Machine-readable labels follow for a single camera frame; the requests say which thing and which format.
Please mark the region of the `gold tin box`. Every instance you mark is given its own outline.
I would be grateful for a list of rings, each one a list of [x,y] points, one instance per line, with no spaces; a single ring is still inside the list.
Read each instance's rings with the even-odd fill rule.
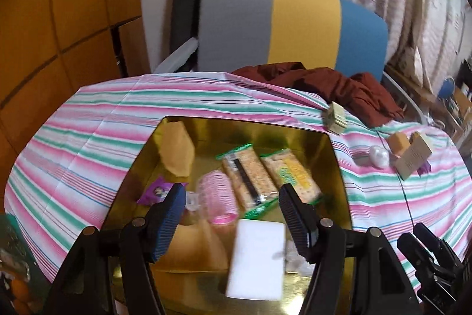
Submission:
[[[172,122],[166,117],[158,124],[124,178],[114,203],[102,227],[119,229],[134,217],[147,212],[137,204],[145,188],[159,176],[169,182],[176,177],[163,166],[159,148],[163,126]],[[289,148],[309,170],[322,191],[322,201],[316,206],[322,217],[331,218],[344,229],[351,228],[350,210],[345,185],[333,149],[333,139],[327,134],[292,127],[235,120],[180,117],[190,135],[195,157],[190,176],[185,179],[193,190],[199,178],[220,169],[218,155],[236,147],[252,144],[257,154],[270,154]],[[183,220],[185,226],[199,221],[194,217]],[[235,225],[213,228],[222,241],[228,260],[233,251]],[[245,301],[226,297],[226,271],[174,273],[151,271],[158,294],[168,314],[298,314],[307,293],[309,278],[297,274],[284,277],[280,301]]]

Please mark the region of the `dark red cloth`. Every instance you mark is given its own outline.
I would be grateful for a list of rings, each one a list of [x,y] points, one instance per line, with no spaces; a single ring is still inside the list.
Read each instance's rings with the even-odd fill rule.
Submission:
[[[233,74],[317,94],[328,103],[335,102],[342,106],[370,128],[404,119],[403,110],[389,91],[366,72],[346,77],[328,67],[307,70],[300,62],[282,62],[245,66]]]

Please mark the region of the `pink hair roller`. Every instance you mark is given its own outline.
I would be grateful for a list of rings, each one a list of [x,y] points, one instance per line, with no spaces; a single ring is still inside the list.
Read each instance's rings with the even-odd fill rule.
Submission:
[[[215,170],[201,176],[197,182],[201,215],[211,225],[226,226],[238,218],[235,193],[229,177]]]

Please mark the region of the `clear plastic wrap ball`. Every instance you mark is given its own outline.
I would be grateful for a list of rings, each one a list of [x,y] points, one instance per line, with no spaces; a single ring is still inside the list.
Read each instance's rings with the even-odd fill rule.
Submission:
[[[311,265],[297,251],[291,240],[286,241],[285,248],[285,271],[289,274],[297,274],[301,277],[310,277],[314,272],[315,265]]]

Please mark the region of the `small green white box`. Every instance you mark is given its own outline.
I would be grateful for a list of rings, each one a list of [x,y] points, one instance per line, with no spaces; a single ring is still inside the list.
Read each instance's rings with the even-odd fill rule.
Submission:
[[[344,108],[336,102],[330,103],[327,110],[322,112],[322,122],[329,132],[343,134],[347,127]]]

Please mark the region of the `white foam sponge block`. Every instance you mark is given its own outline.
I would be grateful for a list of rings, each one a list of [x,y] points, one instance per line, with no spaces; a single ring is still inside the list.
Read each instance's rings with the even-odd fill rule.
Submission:
[[[254,301],[281,300],[285,245],[284,224],[240,220],[236,228],[226,297]]]

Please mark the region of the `large tan sponge block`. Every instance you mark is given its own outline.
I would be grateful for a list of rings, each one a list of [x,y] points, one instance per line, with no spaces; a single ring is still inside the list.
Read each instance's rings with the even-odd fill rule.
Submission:
[[[163,272],[226,271],[229,260],[226,249],[207,220],[192,225],[178,225],[168,251],[154,267]]]

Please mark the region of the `striped bed sheet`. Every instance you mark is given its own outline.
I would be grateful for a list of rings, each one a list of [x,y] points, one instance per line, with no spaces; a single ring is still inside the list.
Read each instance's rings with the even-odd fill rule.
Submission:
[[[5,209],[17,218],[35,262],[53,281],[86,226],[100,227],[137,155],[165,117],[208,117],[323,131],[317,94],[228,73],[148,74],[85,86],[58,108],[17,157]],[[443,131],[390,122],[376,129],[348,114],[331,135],[352,224],[378,226],[391,242],[417,222],[464,256],[471,239],[471,176]],[[395,132],[423,133],[432,170],[405,181],[369,166],[371,146]]]

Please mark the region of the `black padded bed post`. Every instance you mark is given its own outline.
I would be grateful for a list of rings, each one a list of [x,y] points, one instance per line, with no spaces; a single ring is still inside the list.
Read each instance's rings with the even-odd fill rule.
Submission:
[[[193,70],[198,60],[201,0],[172,0],[170,50],[171,72]]]

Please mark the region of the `purple snack packet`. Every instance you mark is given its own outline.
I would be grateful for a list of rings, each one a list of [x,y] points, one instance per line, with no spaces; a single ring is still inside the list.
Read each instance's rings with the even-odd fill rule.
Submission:
[[[164,177],[159,176],[153,181],[137,200],[138,205],[152,206],[165,200],[166,195],[171,191],[173,182],[167,182]]]

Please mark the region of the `yellow sponge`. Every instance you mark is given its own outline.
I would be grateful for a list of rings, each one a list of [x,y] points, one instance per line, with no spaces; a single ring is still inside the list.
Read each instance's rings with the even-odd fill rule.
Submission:
[[[165,169],[171,174],[176,177],[190,176],[195,148],[182,122],[164,124],[159,154]]]

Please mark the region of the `cream cardboard box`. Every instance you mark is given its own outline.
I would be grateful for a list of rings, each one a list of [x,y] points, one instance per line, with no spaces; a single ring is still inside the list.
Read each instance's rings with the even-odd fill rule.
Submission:
[[[433,151],[434,147],[430,139],[425,134],[418,133],[394,164],[401,179],[405,181],[414,173],[429,174],[431,172],[429,158]]]

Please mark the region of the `cracker pack with yellow label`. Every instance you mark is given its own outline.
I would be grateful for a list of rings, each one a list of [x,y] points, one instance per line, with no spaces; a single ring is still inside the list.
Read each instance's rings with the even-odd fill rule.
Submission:
[[[322,198],[318,184],[290,149],[281,149],[260,158],[277,187],[292,185],[301,201],[308,204],[315,204]]]

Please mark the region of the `cracker pack with black label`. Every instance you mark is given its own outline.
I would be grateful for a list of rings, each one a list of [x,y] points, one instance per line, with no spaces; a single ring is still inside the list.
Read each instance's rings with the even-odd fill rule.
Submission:
[[[217,159],[244,211],[242,218],[259,219],[278,202],[278,188],[252,144],[231,149]]]

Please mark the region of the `small tan sponge cube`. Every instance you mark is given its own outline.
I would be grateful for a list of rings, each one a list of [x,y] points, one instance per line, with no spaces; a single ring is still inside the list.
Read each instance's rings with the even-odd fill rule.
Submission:
[[[408,136],[403,132],[396,132],[391,134],[386,142],[390,147],[390,151],[396,157],[401,157],[404,152],[409,148],[410,142]]]

